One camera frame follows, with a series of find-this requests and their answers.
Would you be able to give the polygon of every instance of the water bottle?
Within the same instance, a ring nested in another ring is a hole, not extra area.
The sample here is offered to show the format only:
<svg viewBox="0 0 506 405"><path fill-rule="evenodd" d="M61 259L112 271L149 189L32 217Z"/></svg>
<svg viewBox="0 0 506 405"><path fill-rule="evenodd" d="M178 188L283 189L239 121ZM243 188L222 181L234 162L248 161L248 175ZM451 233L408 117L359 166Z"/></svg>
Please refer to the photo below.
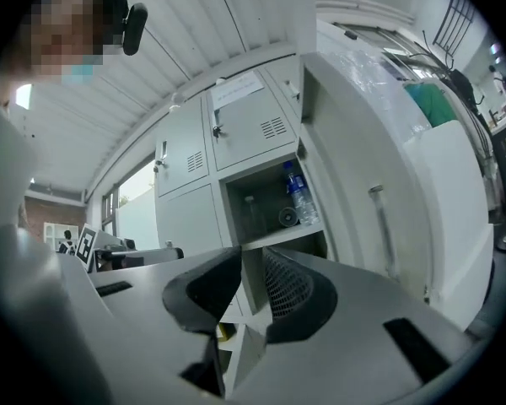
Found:
<svg viewBox="0 0 506 405"><path fill-rule="evenodd" d="M262 237L267 234L266 221L252 196L245 197L245 227L250 237Z"/></svg>
<svg viewBox="0 0 506 405"><path fill-rule="evenodd" d="M294 209L301 224L312 225L320 222L319 214L313 202L313 197L308 189L305 179L300 174L295 174L292 162L285 162L283 168L287 174L287 186L290 196L293 198Z"/></svg>

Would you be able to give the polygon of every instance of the metal locker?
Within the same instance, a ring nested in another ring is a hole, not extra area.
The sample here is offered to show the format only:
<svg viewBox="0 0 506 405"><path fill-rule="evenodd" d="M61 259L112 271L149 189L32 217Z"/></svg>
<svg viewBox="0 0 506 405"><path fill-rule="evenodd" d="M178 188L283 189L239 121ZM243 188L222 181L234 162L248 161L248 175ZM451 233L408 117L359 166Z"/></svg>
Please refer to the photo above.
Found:
<svg viewBox="0 0 506 405"><path fill-rule="evenodd" d="M293 107L296 116L301 117L299 59L296 56L281 58L268 63L265 68Z"/></svg>
<svg viewBox="0 0 506 405"><path fill-rule="evenodd" d="M221 128L220 133L213 132L212 140L218 170L295 140L293 129L272 91L259 72L254 72L264 88L215 113L211 92L207 92L211 126Z"/></svg>
<svg viewBox="0 0 506 405"><path fill-rule="evenodd" d="M160 197L208 175L200 95L161 121L155 154Z"/></svg>
<svg viewBox="0 0 506 405"><path fill-rule="evenodd" d="M210 185L168 201L158 200L156 220L159 245L179 247L185 257L223 247Z"/></svg>

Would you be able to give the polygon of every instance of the door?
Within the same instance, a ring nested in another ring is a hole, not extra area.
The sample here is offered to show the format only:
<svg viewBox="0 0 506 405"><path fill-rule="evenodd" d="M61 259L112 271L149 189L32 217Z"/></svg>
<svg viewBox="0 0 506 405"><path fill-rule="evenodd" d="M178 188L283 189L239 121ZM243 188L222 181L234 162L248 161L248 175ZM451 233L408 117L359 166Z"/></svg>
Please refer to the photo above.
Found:
<svg viewBox="0 0 506 405"><path fill-rule="evenodd" d="M155 157L160 197L208 175L200 95L161 121Z"/></svg>
<svg viewBox="0 0 506 405"><path fill-rule="evenodd" d="M276 149L295 140L281 106L258 71L253 71L263 88L213 113L212 95L207 93L212 126L221 133L213 136L218 170Z"/></svg>
<svg viewBox="0 0 506 405"><path fill-rule="evenodd" d="M156 201L159 245L179 247L185 257L223 247L212 187L206 185L169 201Z"/></svg>
<svg viewBox="0 0 506 405"><path fill-rule="evenodd" d="M287 102L293 107L297 117L302 115L300 102L299 59L296 56L285 57L266 65L266 70L283 92Z"/></svg>
<svg viewBox="0 0 506 405"><path fill-rule="evenodd" d="M344 68L332 57L302 57L308 118L300 130L304 151L298 151L320 198L332 249L339 262L400 280L422 298L432 262L431 230L425 194L409 160L416 139L405 138L412 132L403 127L411 127L416 106L399 93L393 95L401 100L401 113L374 102L400 90L390 85L390 75L381 73L378 81L373 72L379 88L363 89L353 71L366 67L366 55Z"/></svg>

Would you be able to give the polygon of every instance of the headphones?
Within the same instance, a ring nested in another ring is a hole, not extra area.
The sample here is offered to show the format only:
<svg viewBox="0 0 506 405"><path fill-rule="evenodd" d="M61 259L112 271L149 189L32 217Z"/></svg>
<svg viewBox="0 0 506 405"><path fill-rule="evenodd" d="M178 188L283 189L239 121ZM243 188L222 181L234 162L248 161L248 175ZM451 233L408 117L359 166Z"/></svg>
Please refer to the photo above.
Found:
<svg viewBox="0 0 506 405"><path fill-rule="evenodd" d="M111 14L111 29L104 36L105 45L121 46L127 56L137 53L143 37L148 10L142 3L131 9L127 0L103 0L104 14Z"/></svg>

